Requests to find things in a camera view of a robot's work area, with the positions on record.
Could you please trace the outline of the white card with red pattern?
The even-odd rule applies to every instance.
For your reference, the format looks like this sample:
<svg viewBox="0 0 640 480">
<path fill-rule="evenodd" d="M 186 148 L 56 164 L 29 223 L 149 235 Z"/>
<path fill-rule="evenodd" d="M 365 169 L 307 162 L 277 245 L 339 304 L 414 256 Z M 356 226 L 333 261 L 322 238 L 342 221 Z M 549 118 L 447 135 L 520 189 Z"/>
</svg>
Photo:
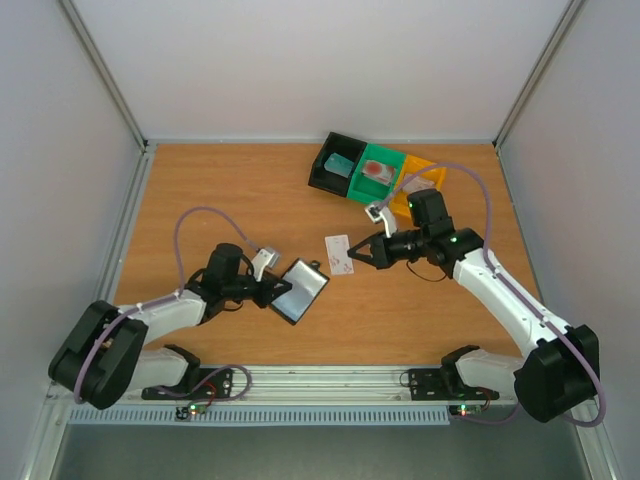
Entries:
<svg viewBox="0 0 640 480">
<path fill-rule="evenodd" d="M 348 256 L 349 237 L 346 234 L 327 236 L 325 246 L 330 273 L 336 275 L 354 274 L 353 260 Z"/>
</svg>

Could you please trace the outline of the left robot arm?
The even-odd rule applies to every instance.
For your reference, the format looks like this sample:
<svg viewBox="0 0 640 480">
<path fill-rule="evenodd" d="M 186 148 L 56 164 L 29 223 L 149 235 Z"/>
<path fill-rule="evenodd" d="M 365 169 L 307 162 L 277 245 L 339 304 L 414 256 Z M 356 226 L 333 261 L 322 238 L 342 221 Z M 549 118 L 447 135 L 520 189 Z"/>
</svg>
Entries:
<svg viewBox="0 0 640 480">
<path fill-rule="evenodd" d="M 239 246 L 220 243 L 208 264 L 173 293 L 129 306 L 91 303 L 51 360 L 49 378 L 76 402 L 99 410 L 129 391 L 148 388 L 169 398 L 192 397 L 204 382 L 200 359 L 174 344 L 150 352 L 145 346 L 210 321 L 228 303 L 268 307 L 293 288 L 269 272 L 277 259 L 269 249 L 249 258 Z"/>
</svg>

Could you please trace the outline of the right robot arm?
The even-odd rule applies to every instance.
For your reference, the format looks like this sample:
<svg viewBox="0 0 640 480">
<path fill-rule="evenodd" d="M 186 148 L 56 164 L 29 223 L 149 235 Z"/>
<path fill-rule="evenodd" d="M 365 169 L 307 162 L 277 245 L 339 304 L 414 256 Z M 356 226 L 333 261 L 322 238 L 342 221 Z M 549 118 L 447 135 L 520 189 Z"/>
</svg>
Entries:
<svg viewBox="0 0 640 480">
<path fill-rule="evenodd" d="M 378 270 L 427 260 L 470 292 L 520 351 L 510 357 L 468 345 L 451 352 L 441 360 L 444 390 L 456 398 L 473 388 L 512 397 L 541 423 L 595 399 L 596 417 L 583 425 L 599 425 L 606 401 L 595 332 L 586 325 L 573 327 L 548 310 L 498 263 L 478 233 L 455 228 L 439 191 L 414 192 L 408 205 L 414 227 L 405 231 L 398 230 L 386 205 L 368 205 L 366 215 L 384 229 L 349 249 L 349 257 Z"/>
</svg>

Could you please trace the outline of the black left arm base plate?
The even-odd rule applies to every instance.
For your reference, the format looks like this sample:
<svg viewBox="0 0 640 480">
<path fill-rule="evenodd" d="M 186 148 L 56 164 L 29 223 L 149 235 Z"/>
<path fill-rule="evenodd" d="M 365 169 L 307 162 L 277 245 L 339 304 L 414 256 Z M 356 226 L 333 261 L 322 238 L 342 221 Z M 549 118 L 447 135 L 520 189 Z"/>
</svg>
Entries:
<svg viewBox="0 0 640 480">
<path fill-rule="evenodd" d="M 160 401 L 204 400 L 210 397 L 228 399 L 234 387 L 234 371 L 232 368 L 220 371 L 214 368 L 201 368 L 196 374 L 194 385 L 197 389 L 188 389 L 184 382 L 161 389 L 149 387 L 142 390 L 141 398 Z"/>
</svg>

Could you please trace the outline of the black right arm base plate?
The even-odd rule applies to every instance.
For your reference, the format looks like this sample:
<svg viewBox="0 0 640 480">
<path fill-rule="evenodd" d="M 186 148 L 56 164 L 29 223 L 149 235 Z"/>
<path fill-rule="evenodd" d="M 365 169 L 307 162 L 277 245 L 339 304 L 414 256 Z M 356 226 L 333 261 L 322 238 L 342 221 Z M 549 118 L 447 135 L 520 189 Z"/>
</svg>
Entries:
<svg viewBox="0 0 640 480">
<path fill-rule="evenodd" d="M 457 375 L 442 368 L 412 368 L 404 375 L 404 385 L 413 401 L 493 401 L 500 398 L 496 391 L 464 385 Z"/>
</svg>

